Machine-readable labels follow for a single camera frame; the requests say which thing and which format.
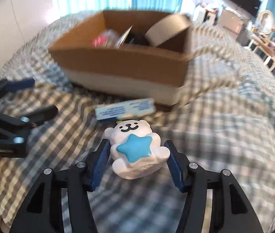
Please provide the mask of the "white oval vanity mirror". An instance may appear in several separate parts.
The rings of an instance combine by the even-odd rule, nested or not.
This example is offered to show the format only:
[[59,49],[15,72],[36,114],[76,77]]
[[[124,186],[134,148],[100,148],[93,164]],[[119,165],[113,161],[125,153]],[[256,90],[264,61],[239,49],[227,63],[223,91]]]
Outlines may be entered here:
[[259,31],[265,35],[275,32],[275,20],[270,10],[264,10],[259,14]]

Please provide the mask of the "brown cardboard box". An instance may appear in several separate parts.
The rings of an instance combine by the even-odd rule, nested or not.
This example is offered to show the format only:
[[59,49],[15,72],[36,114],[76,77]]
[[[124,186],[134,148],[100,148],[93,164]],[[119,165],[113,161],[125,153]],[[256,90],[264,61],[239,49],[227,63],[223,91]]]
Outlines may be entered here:
[[92,46],[92,40],[108,29],[121,36],[133,26],[131,32],[145,36],[150,27],[170,14],[176,13],[103,10],[57,39],[49,52],[68,79],[89,90],[152,98],[157,104],[173,106],[184,89],[192,24],[158,47],[125,43],[119,48]]

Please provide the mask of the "checkered grey white bedspread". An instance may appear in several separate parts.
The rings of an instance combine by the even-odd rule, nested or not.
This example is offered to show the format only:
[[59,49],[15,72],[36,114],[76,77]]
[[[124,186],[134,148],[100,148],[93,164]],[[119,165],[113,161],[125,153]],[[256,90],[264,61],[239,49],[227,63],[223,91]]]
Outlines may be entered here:
[[[63,17],[21,47],[2,68],[11,80],[35,79],[30,90],[7,94],[0,112],[19,116],[55,105],[56,118],[35,128],[28,156],[0,161],[0,218],[10,226],[40,173],[69,168],[95,150],[109,126],[94,109],[113,96],[74,89],[48,53],[49,45],[90,13]],[[265,232],[275,229],[275,78],[261,59],[218,27],[195,26],[185,90],[169,113],[146,118],[162,140],[172,140],[204,169],[229,169],[250,200]],[[99,232],[175,232],[185,195],[166,167],[136,180],[106,170],[89,195]]]

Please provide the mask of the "white suitcase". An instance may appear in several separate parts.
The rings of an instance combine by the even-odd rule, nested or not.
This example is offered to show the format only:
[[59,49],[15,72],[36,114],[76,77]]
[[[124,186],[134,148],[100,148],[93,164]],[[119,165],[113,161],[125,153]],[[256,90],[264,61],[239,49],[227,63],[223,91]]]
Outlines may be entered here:
[[197,23],[206,23],[207,26],[214,26],[218,19],[218,9],[207,9],[206,7],[197,6],[194,12],[193,21]]

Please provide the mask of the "white bear star toy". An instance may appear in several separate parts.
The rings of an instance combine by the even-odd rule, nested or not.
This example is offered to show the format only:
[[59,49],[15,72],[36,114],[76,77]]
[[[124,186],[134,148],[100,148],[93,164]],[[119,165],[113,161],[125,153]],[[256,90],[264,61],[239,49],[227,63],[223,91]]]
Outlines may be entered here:
[[119,177],[132,180],[159,170],[170,157],[145,120],[126,120],[104,131],[111,145],[112,169]]

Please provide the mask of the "clear dental floss jar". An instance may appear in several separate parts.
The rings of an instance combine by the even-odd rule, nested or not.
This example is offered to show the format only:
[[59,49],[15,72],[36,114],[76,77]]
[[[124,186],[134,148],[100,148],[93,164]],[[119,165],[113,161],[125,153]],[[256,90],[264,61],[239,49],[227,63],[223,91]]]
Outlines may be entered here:
[[97,37],[92,40],[94,47],[114,47],[120,38],[119,33],[112,29],[101,32]]

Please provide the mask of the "blue white small carton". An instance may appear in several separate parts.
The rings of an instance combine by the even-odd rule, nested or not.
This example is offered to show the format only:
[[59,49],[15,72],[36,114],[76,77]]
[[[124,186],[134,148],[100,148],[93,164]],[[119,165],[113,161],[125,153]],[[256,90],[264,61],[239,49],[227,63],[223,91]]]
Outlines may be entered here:
[[144,98],[100,105],[94,111],[98,121],[109,122],[140,118],[155,113],[157,109],[152,98]]

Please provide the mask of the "white tape roll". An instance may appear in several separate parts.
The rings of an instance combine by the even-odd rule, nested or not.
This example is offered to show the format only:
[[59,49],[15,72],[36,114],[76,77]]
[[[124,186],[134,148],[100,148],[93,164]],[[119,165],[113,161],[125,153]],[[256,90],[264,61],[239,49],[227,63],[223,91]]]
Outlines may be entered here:
[[150,27],[145,38],[152,46],[158,47],[186,30],[190,25],[191,21],[186,15],[170,14]]

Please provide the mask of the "silver mini fridge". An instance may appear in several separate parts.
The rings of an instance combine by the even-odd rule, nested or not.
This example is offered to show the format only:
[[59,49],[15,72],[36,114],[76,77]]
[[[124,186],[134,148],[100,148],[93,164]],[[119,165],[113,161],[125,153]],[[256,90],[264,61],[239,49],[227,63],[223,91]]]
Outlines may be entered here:
[[233,34],[239,34],[246,20],[235,10],[224,8],[219,16],[217,24]]

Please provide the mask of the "black object in box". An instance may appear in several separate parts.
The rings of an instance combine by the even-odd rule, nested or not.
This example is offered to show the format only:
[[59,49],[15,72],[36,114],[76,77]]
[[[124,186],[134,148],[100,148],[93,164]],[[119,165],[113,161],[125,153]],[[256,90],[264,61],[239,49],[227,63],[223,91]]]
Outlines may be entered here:
[[149,41],[145,38],[145,36],[141,33],[129,32],[127,38],[124,42],[125,44],[133,44],[133,45],[141,45],[141,46],[149,46]]

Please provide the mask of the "white purple tube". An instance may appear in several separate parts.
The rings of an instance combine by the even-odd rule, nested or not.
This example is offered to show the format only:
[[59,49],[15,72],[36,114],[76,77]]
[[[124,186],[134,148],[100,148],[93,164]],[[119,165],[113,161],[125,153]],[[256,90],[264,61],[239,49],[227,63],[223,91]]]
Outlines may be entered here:
[[122,46],[122,45],[125,43],[125,41],[126,41],[128,35],[129,35],[130,32],[131,32],[132,27],[133,27],[133,26],[130,26],[130,27],[120,36],[120,38],[117,40],[117,42],[116,42],[115,45],[114,45],[115,48],[119,48],[120,46]]

